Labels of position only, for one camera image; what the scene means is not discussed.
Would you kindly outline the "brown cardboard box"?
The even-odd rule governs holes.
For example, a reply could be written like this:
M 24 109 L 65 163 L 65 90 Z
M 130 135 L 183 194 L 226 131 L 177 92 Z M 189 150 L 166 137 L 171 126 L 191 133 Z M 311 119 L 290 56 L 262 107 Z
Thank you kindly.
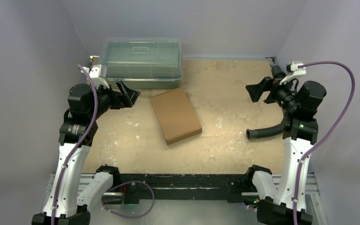
M 167 145 L 202 133 L 201 123 L 183 88 L 152 96 L 150 102 Z

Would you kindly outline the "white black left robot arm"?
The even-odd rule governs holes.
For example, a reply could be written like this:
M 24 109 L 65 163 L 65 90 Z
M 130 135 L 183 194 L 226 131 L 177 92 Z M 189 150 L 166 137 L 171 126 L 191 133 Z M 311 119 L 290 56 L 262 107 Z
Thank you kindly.
M 108 110 L 131 108 L 140 92 L 117 81 L 119 91 L 109 84 L 78 84 L 69 90 L 69 108 L 59 132 L 59 162 L 52 190 L 42 212 L 32 218 L 33 225 L 88 225 L 91 213 L 103 193 L 121 186 L 117 167 L 100 166 L 92 181 L 79 191 L 83 167 L 97 132 L 97 119 Z

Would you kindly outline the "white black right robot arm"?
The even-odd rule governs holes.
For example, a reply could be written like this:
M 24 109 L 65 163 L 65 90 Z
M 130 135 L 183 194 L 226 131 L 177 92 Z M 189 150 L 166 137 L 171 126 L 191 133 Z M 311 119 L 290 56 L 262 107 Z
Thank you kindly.
M 277 103 L 283 111 L 284 165 L 278 186 L 267 168 L 253 165 L 244 178 L 251 191 L 257 190 L 257 221 L 266 225 L 310 225 L 313 217 L 306 209 L 306 181 L 311 150 L 317 142 L 318 124 L 314 118 L 326 96 L 326 89 L 314 81 L 305 82 L 298 92 L 280 79 L 265 77 L 247 85 L 252 102 L 267 91 L 265 103 Z

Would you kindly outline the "clear plastic storage bin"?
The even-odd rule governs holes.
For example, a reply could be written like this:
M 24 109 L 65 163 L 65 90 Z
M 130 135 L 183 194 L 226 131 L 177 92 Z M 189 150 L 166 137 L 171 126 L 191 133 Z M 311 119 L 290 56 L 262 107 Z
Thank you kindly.
M 104 41 L 99 64 L 105 78 L 132 89 L 176 89 L 183 78 L 181 41 L 174 37 L 112 37 Z

